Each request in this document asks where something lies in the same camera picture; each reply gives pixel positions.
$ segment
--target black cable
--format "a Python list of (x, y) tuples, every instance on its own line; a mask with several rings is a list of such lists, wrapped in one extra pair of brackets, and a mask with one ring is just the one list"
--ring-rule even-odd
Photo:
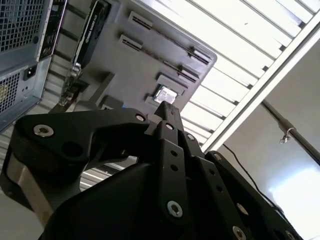
[(275, 210), (283, 217), (283, 219), (294, 229), (294, 227), (290, 224), (290, 222), (288, 221), (288, 219), (286, 218), (285, 214), (282, 212), (282, 209), (280, 207), (278, 207), (270, 198), (268, 198), (258, 187), (256, 181), (252, 178), (252, 176), (250, 175), (250, 173), (245, 169), (245, 167), (241, 164), (241, 162), (239, 161), (239, 159), (237, 158), (237, 155), (235, 154), (234, 151), (232, 151), (227, 145), (223, 144), (223, 146), (230, 152), (232, 153), (232, 155), (234, 156), (236, 162), (239, 164), (239, 166), (242, 168), (242, 170), (245, 172), (245, 174), (247, 174), (247, 176), (250, 178), (250, 180), (253, 182), (253, 185), (256, 189), (256, 191), (261, 194), (265, 199), (268, 200), (268, 202), (272, 205), (273, 208), (275, 208)]

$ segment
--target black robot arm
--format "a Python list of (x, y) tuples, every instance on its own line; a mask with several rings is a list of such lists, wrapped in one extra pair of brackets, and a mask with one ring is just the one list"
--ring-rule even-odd
[[(81, 192), (83, 171), (125, 152), (136, 164)], [(42, 240), (301, 240), (218, 152), (206, 155), (179, 110), (29, 115), (17, 121), (0, 176), (34, 211)]]

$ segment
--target white wall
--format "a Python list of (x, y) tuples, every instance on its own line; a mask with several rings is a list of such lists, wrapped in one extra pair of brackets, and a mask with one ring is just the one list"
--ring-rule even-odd
[[(318, 42), (266, 98), (318, 150), (319, 63)], [(320, 231), (316, 231), (320, 216), (320, 190), (317, 186), (320, 184), (320, 167), (293, 139), (279, 144), (282, 136), (277, 122), (259, 106), (225, 144), (236, 153), (260, 189), (274, 197), (286, 211), (301, 235), (310, 239), (320, 235)], [(243, 173), (223, 146), (219, 151)]]

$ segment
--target screw head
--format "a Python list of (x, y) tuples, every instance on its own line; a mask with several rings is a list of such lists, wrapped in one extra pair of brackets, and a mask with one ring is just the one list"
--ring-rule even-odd
[(181, 218), (183, 215), (182, 208), (176, 201), (169, 201), (166, 205), (166, 208), (169, 214), (177, 219)]
[(217, 159), (217, 160), (219, 160), (219, 161), (222, 160), (222, 158), (221, 158), (218, 154), (216, 154), (216, 153), (213, 154), (213, 156), (215, 157), (215, 159)]
[(233, 226), (232, 227), (232, 231), (233, 231), (233, 234), (235, 235), (236, 239), (238, 239), (238, 240), (247, 240), (247, 237), (246, 237), (244, 231), (242, 231), (240, 227)]
[(50, 126), (39, 124), (33, 128), (33, 133), (39, 137), (48, 138), (51, 137), (55, 132)]
[(296, 240), (296, 238), (292, 235), (291, 232), (289, 232), (288, 230), (285, 230), (285, 233), (288, 235), (288, 237), (291, 239), (291, 240)]
[(191, 141), (194, 141), (194, 140), (195, 140), (195, 137), (192, 136), (190, 133), (188, 133), (186, 136), (187, 136), (188, 139), (190, 139)]
[(247, 210), (244, 208), (244, 206), (242, 206), (240, 203), (236, 204), (236, 207), (244, 214), (249, 216), (249, 213), (247, 212)]
[(165, 126), (166, 126), (168, 129), (170, 129), (170, 130), (173, 130), (173, 129), (174, 129), (174, 127), (171, 126), (169, 123), (166, 123)]
[(141, 122), (143, 122), (143, 121), (146, 120), (143, 116), (141, 116), (141, 115), (139, 115), (139, 114), (135, 115), (135, 117), (136, 117), (136, 119), (138, 119), (138, 120), (141, 121)]

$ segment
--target mesh panel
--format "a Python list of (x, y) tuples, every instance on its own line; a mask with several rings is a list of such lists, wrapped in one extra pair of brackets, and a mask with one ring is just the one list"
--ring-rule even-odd
[(0, 81), (0, 113), (15, 103), (20, 74), (9, 75)]
[(0, 0), (0, 52), (24, 46), (39, 31), (45, 0)]

